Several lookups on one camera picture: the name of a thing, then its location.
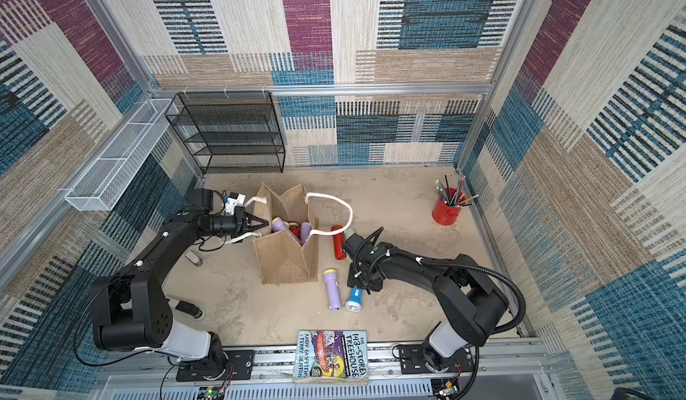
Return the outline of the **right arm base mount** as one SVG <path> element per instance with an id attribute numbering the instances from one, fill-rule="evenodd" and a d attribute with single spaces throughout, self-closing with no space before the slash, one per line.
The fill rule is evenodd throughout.
<path id="1" fill-rule="evenodd" d="M 399 344 L 391 349 L 399 361 L 403 374 L 422 373 L 470 373 L 474 368 L 475 355 L 466 347 L 457 349 L 448 358 L 428 344 Z"/>

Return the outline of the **blue flashlight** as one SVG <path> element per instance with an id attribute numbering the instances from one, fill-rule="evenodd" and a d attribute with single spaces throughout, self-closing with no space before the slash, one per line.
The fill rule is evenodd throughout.
<path id="1" fill-rule="evenodd" d="M 350 312 L 360 312 L 362 310 L 363 291 L 359 287 L 353 287 L 350 297 L 345 303 L 345 308 Z"/>

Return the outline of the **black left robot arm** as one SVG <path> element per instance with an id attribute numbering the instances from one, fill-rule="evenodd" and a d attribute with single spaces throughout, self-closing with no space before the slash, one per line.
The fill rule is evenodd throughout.
<path id="1" fill-rule="evenodd" d="M 132 262 L 91 287 L 89 317 L 94 343 L 102 351 L 154 351 L 214 374 L 227 358 L 219 337 L 175 320 L 163 285 L 175 264 L 198 240 L 221 237 L 227 243 L 256 236 L 266 219 L 237 204 L 230 214 L 216 212 L 219 192 L 189 192 L 185 207 L 170 216 L 158 236 Z"/>

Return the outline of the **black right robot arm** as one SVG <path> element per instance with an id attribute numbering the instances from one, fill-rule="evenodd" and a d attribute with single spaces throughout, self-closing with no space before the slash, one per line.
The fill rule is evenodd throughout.
<path id="1" fill-rule="evenodd" d="M 363 238 L 349 235 L 342 246 L 350 258 L 348 286 L 367 293 L 382 291 L 386 280 L 404 282 L 434 294 L 445 319 L 422 344 L 428 370 L 446 371 L 457 352 L 466 346 L 484 346 L 491 335 L 502 332 L 498 325 L 509 309 L 506 295 L 494 282 L 502 274 L 484 268 L 468 255 L 434 259 L 380 242 L 381 232 Z"/>

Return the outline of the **purple flashlight row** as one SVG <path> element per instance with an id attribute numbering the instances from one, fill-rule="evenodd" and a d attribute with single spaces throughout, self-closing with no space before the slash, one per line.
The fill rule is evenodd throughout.
<path id="1" fill-rule="evenodd" d="M 339 294 L 339 284 L 338 284 L 338 273 L 335 269 L 328 269 L 323 272 L 323 283 L 326 287 L 327 297 L 329 302 L 329 309 L 331 311 L 338 311 L 342 307 L 340 294 Z"/>

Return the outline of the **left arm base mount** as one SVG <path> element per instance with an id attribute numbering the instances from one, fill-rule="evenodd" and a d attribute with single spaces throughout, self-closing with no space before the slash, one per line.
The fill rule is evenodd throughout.
<path id="1" fill-rule="evenodd" d="M 225 350 L 217 360 L 205 358 L 195 362 L 181 362 L 177 382 L 213 382 L 249 380 L 252 374 L 255 350 Z"/>

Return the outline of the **burlap tote bag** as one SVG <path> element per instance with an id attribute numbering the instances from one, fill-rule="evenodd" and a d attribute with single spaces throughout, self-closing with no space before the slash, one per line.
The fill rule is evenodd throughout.
<path id="1" fill-rule="evenodd" d="M 333 231 L 320 229 L 319 219 L 312 210 L 312 201 L 315 199 L 342 205 L 348 212 L 347 221 Z M 246 201 L 246 205 L 252 207 L 252 214 L 270 221 L 269 227 L 257 230 L 257 235 L 252 238 L 264 285 L 299 284 L 318 280 L 319 239 L 345 232 L 354 219 L 349 203 L 330 194 L 310 192 L 302 184 L 291 187 L 283 194 L 276 194 L 267 185 L 261 185 L 257 195 Z M 280 217 L 288 226 L 300 227 L 303 222 L 310 222 L 313 228 L 307 243 L 302 246 L 290 230 L 273 233 L 272 220 L 276 217 Z"/>

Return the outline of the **red flashlight row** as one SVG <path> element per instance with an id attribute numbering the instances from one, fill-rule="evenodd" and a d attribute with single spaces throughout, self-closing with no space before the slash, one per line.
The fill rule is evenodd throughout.
<path id="1" fill-rule="evenodd" d="M 289 230 L 296 237 L 296 239 L 300 239 L 301 230 L 298 225 L 290 225 Z"/>
<path id="2" fill-rule="evenodd" d="M 345 244 L 345 232 L 333 236 L 334 256 L 336 260 L 345 260 L 347 258 L 346 252 L 343 249 Z"/>

